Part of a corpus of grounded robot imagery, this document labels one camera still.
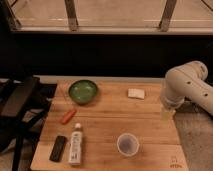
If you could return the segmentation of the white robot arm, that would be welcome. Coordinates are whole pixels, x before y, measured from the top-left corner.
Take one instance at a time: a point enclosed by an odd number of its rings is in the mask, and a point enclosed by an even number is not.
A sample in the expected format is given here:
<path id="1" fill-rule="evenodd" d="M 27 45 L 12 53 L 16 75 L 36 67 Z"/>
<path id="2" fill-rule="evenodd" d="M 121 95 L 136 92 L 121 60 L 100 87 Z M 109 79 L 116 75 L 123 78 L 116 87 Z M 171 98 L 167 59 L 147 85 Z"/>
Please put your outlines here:
<path id="1" fill-rule="evenodd" d="M 207 76 L 208 69 L 201 61 L 191 61 L 169 69 L 160 94 L 162 119 L 170 119 L 186 98 L 213 118 L 213 86 L 205 82 Z"/>

